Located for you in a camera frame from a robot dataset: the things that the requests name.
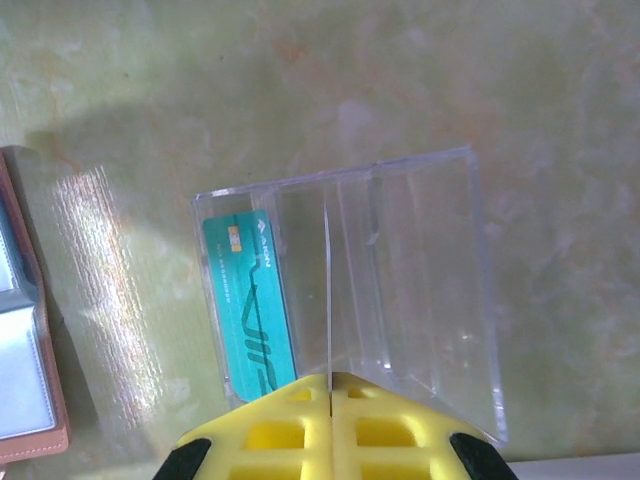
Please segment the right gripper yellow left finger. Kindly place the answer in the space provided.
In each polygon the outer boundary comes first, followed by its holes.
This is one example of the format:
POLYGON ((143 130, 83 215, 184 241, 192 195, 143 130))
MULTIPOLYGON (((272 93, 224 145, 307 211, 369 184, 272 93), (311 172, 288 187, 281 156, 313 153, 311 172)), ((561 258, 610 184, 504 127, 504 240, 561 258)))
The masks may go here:
POLYGON ((158 480, 331 480, 330 395, 304 377, 184 434, 158 480))

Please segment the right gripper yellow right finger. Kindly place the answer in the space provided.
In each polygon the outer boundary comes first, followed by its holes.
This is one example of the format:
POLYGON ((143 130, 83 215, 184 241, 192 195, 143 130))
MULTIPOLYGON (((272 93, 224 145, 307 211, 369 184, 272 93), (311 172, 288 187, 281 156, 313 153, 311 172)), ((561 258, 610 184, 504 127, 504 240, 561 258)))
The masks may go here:
POLYGON ((349 373, 333 375, 334 480, 516 480, 485 435, 349 373))

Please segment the teal bank card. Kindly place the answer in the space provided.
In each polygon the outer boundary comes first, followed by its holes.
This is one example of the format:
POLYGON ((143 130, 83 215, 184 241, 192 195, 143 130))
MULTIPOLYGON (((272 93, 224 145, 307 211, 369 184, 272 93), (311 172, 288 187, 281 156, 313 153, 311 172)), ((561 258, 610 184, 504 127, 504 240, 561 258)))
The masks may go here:
POLYGON ((270 219, 253 210, 202 228, 231 388, 251 402, 296 380, 270 219))

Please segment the brown leather card holder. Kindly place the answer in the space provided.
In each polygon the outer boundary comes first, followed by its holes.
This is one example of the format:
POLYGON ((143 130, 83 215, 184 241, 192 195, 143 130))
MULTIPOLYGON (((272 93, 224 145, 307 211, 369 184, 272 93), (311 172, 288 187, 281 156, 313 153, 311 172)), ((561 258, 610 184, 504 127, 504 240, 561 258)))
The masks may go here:
POLYGON ((41 270, 0 152, 0 465, 69 443, 41 270))

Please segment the clear acrylic slotted box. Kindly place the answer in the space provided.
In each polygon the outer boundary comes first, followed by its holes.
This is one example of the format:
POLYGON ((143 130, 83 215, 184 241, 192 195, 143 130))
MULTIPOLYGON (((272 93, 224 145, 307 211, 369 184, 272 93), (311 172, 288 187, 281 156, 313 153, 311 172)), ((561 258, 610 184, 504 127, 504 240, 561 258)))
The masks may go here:
POLYGON ((471 149, 196 195, 205 295, 234 408, 248 402, 231 388, 202 223, 253 210, 270 219, 296 380, 349 372, 507 441, 471 149))

